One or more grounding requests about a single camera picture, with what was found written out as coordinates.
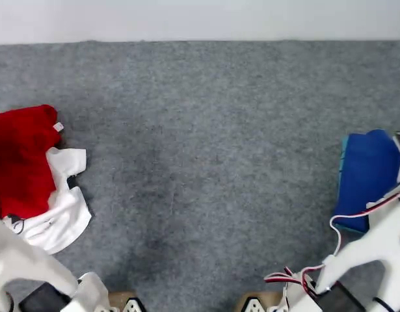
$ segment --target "white shirt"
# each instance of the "white shirt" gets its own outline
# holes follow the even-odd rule
[[[57,188],[48,199],[49,211],[14,224],[8,217],[3,221],[29,244],[55,254],[75,241],[91,219],[80,188],[67,184],[70,176],[85,170],[86,151],[50,148],[46,157]]]

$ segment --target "red and white wire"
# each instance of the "red and white wire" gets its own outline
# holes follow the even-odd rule
[[[337,253],[339,252],[340,248],[341,248],[341,233],[338,230],[338,228],[335,227],[335,225],[333,224],[333,222],[335,221],[335,219],[338,218],[359,218],[361,216],[367,216],[369,214],[371,214],[373,211],[376,211],[378,208],[381,208],[384,204],[389,203],[395,199],[397,199],[400,195],[400,192],[395,193],[391,196],[389,196],[388,198],[386,198],[385,200],[382,200],[380,203],[377,203],[376,205],[366,209],[365,211],[362,211],[361,213],[356,213],[356,214],[337,214],[335,216],[333,216],[330,219],[330,228],[332,228],[336,233],[337,233],[337,246],[336,249],[334,250],[333,255],[337,255]],[[285,271],[287,272],[287,274],[285,273],[281,273],[281,272],[275,272],[272,274],[269,274],[268,276],[265,276],[265,281],[267,283],[275,283],[275,282],[285,282],[285,283],[299,283],[302,285],[302,287],[304,287],[304,290],[308,293],[311,294],[310,289],[308,287],[308,284],[305,280],[305,276],[307,275],[308,272],[313,272],[313,271],[317,271],[320,270],[324,267],[324,264],[321,265],[317,265],[317,266],[307,266],[306,268],[303,268],[300,272],[301,275],[301,280],[292,278],[292,271],[286,266],[285,267]]]

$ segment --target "blue cloth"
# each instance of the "blue cloth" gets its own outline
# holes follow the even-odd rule
[[[343,141],[338,202],[333,215],[353,215],[366,209],[397,184],[400,152],[383,130],[351,134]],[[339,218],[337,225],[365,233],[368,217]]]

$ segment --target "floor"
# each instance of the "floor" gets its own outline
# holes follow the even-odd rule
[[[0,46],[0,112],[41,103],[88,151],[94,217],[57,259],[149,311],[231,311],[334,249],[341,139],[400,129],[400,42]],[[382,272],[344,282],[366,303]]]

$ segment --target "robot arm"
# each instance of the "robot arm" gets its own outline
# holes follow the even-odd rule
[[[328,291],[348,270],[379,260],[384,264],[385,275],[377,296],[366,311],[400,311],[400,186],[377,203],[369,204],[368,209],[379,206],[380,209],[386,209],[386,214],[380,222],[371,227],[361,239],[329,255],[319,266],[321,273],[315,284],[315,294],[328,296],[330,294]],[[306,269],[303,269],[301,273],[292,274],[289,278],[295,281],[302,281],[302,277],[307,279],[305,271]],[[322,311],[319,302],[316,302],[321,297],[315,294],[309,295],[302,284],[303,282],[287,283],[281,302],[276,307],[270,307],[268,311]]]
[[[400,202],[361,239],[346,245],[337,256],[331,255],[325,259],[325,266],[321,271],[315,291],[323,293],[350,268],[375,260],[382,261],[385,275],[377,299],[368,307],[367,311],[399,311]]]
[[[46,281],[70,297],[62,312],[118,312],[110,307],[107,289],[95,273],[85,274],[78,284],[54,257],[27,244],[0,221],[0,312],[20,311],[4,291],[5,285],[16,279]]]

